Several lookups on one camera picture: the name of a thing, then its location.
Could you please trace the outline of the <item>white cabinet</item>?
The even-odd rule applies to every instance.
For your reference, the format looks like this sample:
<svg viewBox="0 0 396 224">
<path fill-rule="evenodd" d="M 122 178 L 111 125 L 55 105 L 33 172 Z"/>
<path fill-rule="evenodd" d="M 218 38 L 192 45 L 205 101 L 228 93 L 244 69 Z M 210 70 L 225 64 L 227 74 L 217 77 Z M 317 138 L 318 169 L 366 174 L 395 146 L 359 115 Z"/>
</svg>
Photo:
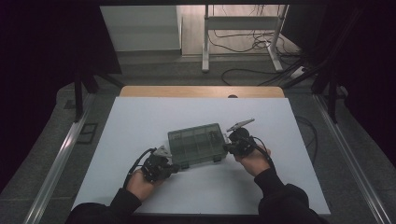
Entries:
<svg viewBox="0 0 396 224">
<path fill-rule="evenodd" d="M 176 6 L 100 7 L 116 51 L 181 49 Z"/>
</svg>

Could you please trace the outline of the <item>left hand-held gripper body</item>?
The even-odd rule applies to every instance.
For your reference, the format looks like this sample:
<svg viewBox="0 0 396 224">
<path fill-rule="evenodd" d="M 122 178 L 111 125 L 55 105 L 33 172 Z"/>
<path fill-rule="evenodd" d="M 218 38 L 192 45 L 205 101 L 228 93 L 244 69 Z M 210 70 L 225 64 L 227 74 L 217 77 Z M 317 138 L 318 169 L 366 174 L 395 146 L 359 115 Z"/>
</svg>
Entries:
<svg viewBox="0 0 396 224">
<path fill-rule="evenodd" d="M 141 168 L 147 181 L 156 182 L 168 178 L 172 174 L 169 164 L 171 157 L 171 152 L 164 146 L 154 148 Z"/>
</svg>

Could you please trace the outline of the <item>aluminium rail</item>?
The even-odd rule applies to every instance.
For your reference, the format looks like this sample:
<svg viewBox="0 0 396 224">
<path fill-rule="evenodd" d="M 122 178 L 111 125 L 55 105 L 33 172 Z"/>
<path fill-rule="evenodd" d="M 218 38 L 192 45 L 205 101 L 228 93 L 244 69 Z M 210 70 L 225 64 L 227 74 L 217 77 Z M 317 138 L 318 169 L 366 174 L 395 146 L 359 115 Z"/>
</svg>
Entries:
<svg viewBox="0 0 396 224">
<path fill-rule="evenodd" d="M 313 99 L 316 102 L 318 109 L 321 113 L 321 116 L 324 118 L 330 133 L 333 135 L 335 139 L 336 145 L 338 146 L 341 154 L 346 161 L 346 165 L 348 166 L 349 171 L 353 175 L 355 182 L 357 183 L 358 188 L 362 194 L 363 199 L 366 201 L 371 213 L 373 214 L 375 221 L 377 224 L 396 224 L 393 222 L 387 212 L 386 207 L 382 203 L 379 198 L 378 193 L 376 192 L 374 186 L 369 181 L 366 174 L 363 172 L 361 165 L 356 159 L 353 151 L 347 142 L 344 134 L 342 133 L 339 125 L 335 123 L 327 110 L 325 100 L 320 95 L 313 95 Z"/>
<path fill-rule="evenodd" d="M 51 195 L 53 194 L 62 172 L 64 171 L 64 167 L 70 157 L 74 145 L 78 140 L 82 127 L 91 111 L 94 99 L 94 93 L 89 93 L 84 99 L 81 118 L 72 123 L 67 136 L 65 137 L 58 154 L 54 159 L 54 162 L 51 165 L 49 172 L 22 224 L 39 224 L 50 202 Z"/>
</svg>

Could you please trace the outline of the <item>clear grey plastic compartment box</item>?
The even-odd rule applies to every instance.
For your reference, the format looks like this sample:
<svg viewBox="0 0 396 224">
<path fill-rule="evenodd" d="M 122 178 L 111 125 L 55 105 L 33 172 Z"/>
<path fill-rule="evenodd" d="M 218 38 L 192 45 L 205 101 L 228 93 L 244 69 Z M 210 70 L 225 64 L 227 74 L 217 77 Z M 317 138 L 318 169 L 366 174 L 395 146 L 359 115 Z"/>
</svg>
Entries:
<svg viewBox="0 0 396 224">
<path fill-rule="evenodd" d="M 219 141 L 210 140 L 211 131 L 217 132 Z M 225 139 L 218 123 L 169 132 L 168 142 L 172 162 L 181 169 L 208 161 L 218 162 L 227 155 L 222 148 Z"/>
</svg>

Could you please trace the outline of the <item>wooden table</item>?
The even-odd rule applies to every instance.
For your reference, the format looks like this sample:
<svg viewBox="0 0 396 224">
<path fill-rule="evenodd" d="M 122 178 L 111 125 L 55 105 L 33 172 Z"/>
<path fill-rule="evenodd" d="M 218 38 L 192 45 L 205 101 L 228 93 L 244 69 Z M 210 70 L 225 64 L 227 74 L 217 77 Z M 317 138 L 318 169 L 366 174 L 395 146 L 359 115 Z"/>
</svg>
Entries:
<svg viewBox="0 0 396 224">
<path fill-rule="evenodd" d="M 120 97 L 284 98 L 279 87 L 252 86 L 125 86 Z"/>
</svg>

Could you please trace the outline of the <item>white metal desk frame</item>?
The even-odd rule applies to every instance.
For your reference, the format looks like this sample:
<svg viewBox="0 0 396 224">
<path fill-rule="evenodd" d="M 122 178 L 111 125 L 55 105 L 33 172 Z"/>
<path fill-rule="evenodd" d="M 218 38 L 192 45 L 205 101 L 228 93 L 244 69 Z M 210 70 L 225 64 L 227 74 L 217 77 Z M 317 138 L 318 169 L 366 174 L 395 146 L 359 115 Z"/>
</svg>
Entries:
<svg viewBox="0 0 396 224">
<path fill-rule="evenodd" d="M 277 72 L 283 67 L 276 54 L 276 44 L 286 16 L 288 5 L 284 5 L 277 16 L 210 16 L 205 6 L 204 43 L 202 48 L 202 71 L 209 71 L 209 32 L 216 30 L 269 30 L 274 32 L 271 44 L 266 48 Z"/>
</svg>

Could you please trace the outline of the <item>black metal stand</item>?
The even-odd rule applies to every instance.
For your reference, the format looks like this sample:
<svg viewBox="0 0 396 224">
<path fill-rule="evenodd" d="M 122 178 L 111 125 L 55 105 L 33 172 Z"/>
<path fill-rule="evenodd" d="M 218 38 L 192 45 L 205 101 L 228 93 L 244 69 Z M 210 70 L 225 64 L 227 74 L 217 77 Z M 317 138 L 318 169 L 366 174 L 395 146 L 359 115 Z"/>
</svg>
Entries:
<svg viewBox="0 0 396 224">
<path fill-rule="evenodd" d="M 302 82 L 303 80 L 306 80 L 313 75 L 317 75 L 316 79 L 311 85 L 311 91 L 314 94 L 322 94 L 325 89 L 328 90 L 327 113 L 330 116 L 331 121 L 333 123 L 336 123 L 336 101 L 340 99 L 340 96 L 337 93 L 336 73 L 332 64 L 333 61 L 331 61 L 330 59 L 324 60 L 318 65 L 309 68 L 308 70 L 305 70 L 295 79 L 288 81 L 285 84 L 281 84 L 280 87 L 283 90 L 289 89 Z"/>
<path fill-rule="evenodd" d="M 103 78 L 107 82 L 115 85 L 119 89 L 122 89 L 125 84 L 115 79 L 110 74 L 95 68 L 88 67 L 85 69 L 79 69 L 75 73 L 74 87 L 75 87 L 75 103 L 76 103 L 76 115 L 75 122 L 78 122 L 83 117 L 83 99 L 82 99 L 82 87 L 85 87 L 88 93 L 97 93 L 99 90 L 99 84 L 97 83 L 95 76 Z"/>
</svg>

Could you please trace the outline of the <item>person's right hand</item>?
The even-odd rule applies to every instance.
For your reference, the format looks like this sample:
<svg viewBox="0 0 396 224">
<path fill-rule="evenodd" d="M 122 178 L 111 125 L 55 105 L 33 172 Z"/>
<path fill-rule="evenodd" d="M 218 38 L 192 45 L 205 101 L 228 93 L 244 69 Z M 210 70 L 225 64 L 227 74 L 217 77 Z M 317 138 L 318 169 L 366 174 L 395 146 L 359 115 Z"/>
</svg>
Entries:
<svg viewBox="0 0 396 224">
<path fill-rule="evenodd" d="M 234 159 L 252 176 L 257 176 L 261 172 L 270 168 L 268 160 L 258 149 L 255 149 L 245 157 L 235 156 Z"/>
</svg>

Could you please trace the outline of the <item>person's left hand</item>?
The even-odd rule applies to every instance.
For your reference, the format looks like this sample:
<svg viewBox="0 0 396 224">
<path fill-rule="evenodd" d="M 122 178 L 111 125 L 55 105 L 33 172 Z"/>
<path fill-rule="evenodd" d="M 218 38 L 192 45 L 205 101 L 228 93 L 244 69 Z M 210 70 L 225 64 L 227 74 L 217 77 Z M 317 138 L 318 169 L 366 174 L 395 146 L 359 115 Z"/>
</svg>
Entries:
<svg viewBox="0 0 396 224">
<path fill-rule="evenodd" d="M 128 181 L 126 189 L 133 195 L 135 195 L 140 202 L 143 202 L 162 183 L 162 180 L 158 180 L 156 182 L 149 182 L 144 177 L 144 174 L 141 170 L 136 170 L 133 172 L 130 180 Z"/>
</svg>

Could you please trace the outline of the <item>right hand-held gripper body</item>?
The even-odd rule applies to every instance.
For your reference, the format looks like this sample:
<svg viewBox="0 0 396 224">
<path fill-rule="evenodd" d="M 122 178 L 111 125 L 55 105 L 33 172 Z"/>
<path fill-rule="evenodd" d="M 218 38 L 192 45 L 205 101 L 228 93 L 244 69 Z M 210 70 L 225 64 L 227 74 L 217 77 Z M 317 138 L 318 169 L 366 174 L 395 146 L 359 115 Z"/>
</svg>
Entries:
<svg viewBox="0 0 396 224">
<path fill-rule="evenodd" d="M 245 157 L 254 150 L 255 142 L 253 137 L 245 128 L 245 125 L 253 121 L 254 119 L 240 121 L 226 130 L 229 133 L 228 139 L 230 140 L 230 144 L 233 145 L 233 153 L 231 154 Z"/>
</svg>

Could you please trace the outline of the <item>dark floor socket plate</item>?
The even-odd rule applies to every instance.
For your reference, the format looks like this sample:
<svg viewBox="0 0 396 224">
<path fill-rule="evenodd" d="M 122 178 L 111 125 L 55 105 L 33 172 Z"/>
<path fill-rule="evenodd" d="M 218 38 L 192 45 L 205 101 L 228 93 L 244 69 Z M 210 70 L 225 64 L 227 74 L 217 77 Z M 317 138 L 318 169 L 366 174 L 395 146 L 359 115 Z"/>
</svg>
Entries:
<svg viewBox="0 0 396 224">
<path fill-rule="evenodd" d="M 97 123 L 84 124 L 78 136 L 77 143 L 81 145 L 91 144 L 95 136 L 97 127 L 98 127 Z"/>
</svg>

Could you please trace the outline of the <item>white power strip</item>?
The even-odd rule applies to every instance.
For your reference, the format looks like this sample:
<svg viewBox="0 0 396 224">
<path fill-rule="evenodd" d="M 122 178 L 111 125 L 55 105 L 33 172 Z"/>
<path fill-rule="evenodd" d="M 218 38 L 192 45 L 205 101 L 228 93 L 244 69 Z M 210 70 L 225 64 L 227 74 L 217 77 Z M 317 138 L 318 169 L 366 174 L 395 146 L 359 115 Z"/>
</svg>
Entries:
<svg viewBox="0 0 396 224">
<path fill-rule="evenodd" d="M 304 72 L 306 71 L 306 68 L 304 66 L 300 66 L 298 69 L 296 69 L 291 75 L 290 77 L 292 79 L 295 79 L 299 76 L 301 76 Z"/>
</svg>

